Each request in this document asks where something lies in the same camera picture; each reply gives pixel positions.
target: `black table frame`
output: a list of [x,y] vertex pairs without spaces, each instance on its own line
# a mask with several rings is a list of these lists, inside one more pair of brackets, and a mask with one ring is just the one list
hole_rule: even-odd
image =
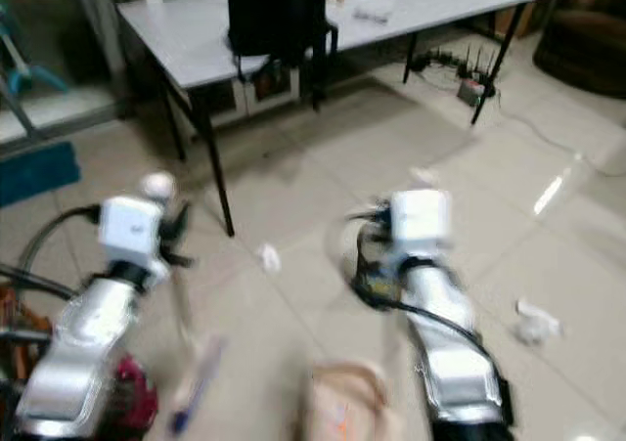
[[[507,34],[502,41],[500,46],[500,52],[498,54],[498,58],[496,59],[496,63],[493,66],[491,73],[489,74],[489,82],[488,86],[485,88],[483,93],[483,97],[480,98],[480,101],[474,111],[473,117],[471,119],[471,124],[475,125],[480,117],[480,113],[485,105],[487,100],[486,94],[490,91],[490,88],[493,88],[494,81],[498,77],[498,73],[500,72],[500,66],[502,65],[502,61],[509,50],[509,46],[511,45],[511,41],[513,40],[515,31],[517,30],[517,25],[519,24],[519,19],[526,7],[526,3],[518,4],[515,6],[514,15],[509,24],[509,28],[507,30]],[[407,52],[407,61],[404,68],[404,77],[403,82],[406,83],[409,79],[410,66],[411,61],[413,60],[413,55],[415,53],[415,49],[418,43],[418,33],[414,32],[411,34],[411,40],[409,42],[409,48]],[[211,166],[213,168],[213,175],[215,176],[215,183],[217,184],[217,192],[219,194],[220,203],[222,206],[222,213],[224,215],[224,224],[226,228],[226,234],[229,237],[233,237],[235,235],[235,227],[233,226],[233,218],[231,215],[231,209],[228,202],[228,196],[226,193],[226,182],[224,180],[224,172],[222,171],[222,164],[219,157],[219,150],[217,149],[217,143],[215,141],[215,134],[213,132],[213,126],[211,125],[210,115],[208,113],[208,109],[206,104],[203,103],[207,86],[200,86],[196,88],[189,89],[187,92],[189,94],[190,103],[188,104],[184,98],[180,95],[180,93],[173,86],[171,81],[165,75],[164,69],[159,64],[156,64],[157,72],[159,74],[160,81],[160,95],[163,103],[165,104],[167,110],[167,118],[170,125],[170,130],[172,133],[172,137],[174,140],[174,145],[176,147],[178,157],[181,161],[186,160],[186,154],[183,147],[183,142],[181,139],[181,135],[176,126],[176,122],[174,120],[174,116],[172,113],[172,108],[169,104],[167,95],[169,94],[174,101],[174,103],[179,107],[179,109],[187,116],[191,124],[194,126],[196,131],[198,132],[201,139],[206,143],[206,147],[208,150],[208,157],[211,162]]]

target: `gray table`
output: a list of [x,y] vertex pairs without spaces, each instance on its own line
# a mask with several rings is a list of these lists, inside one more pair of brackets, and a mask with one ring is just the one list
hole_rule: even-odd
[[[368,45],[387,38],[411,34],[404,71],[404,82],[409,75],[409,63],[417,45],[420,30],[491,13],[515,6],[514,17],[502,43],[500,53],[490,74],[493,84],[503,58],[514,36],[515,29],[525,5],[535,0],[395,0],[394,10],[386,24],[358,20],[353,17],[357,5],[367,0],[347,0],[343,6],[330,4],[327,9],[329,22],[338,26],[339,51]],[[163,94],[169,92],[173,100],[206,141],[212,163],[222,210],[229,236],[235,231],[226,195],[219,153],[210,124],[209,115],[202,100],[205,88],[215,82],[236,77],[237,67],[230,52],[226,33],[228,30],[228,6],[221,0],[164,0],[163,3],[136,2],[119,6],[126,22],[144,42],[163,71]],[[260,68],[264,58],[244,59],[243,72]],[[173,81],[188,92],[191,106],[173,87]],[[476,108],[475,123],[484,105],[482,98]],[[184,159],[178,132],[174,140]]]

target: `brown sofa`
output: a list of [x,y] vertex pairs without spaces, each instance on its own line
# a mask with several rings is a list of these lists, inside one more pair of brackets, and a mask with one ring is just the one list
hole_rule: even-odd
[[559,0],[534,62],[563,82],[626,99],[626,0]]

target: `teal mat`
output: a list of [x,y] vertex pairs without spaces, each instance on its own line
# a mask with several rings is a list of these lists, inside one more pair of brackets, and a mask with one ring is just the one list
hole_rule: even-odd
[[0,161],[0,208],[80,180],[69,142]]

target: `black backpack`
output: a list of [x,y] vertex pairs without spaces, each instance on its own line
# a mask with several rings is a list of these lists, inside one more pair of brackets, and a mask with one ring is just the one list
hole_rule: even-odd
[[317,98],[322,97],[327,35],[332,37],[332,54],[337,41],[336,27],[326,20],[326,0],[228,0],[228,8],[228,36],[238,61],[245,56],[269,55],[261,71],[277,60],[287,66],[302,66],[311,48],[314,99],[316,93]]

